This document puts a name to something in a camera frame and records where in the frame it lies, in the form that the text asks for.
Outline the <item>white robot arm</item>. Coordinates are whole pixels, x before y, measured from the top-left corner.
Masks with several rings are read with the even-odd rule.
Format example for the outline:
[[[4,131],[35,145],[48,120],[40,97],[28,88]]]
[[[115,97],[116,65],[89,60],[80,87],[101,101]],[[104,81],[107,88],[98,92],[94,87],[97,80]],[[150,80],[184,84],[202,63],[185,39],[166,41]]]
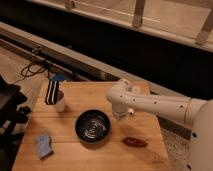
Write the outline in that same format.
[[[191,130],[188,171],[213,171],[213,99],[143,95],[134,86],[120,79],[107,90],[116,118],[122,118],[129,108],[155,114]]]

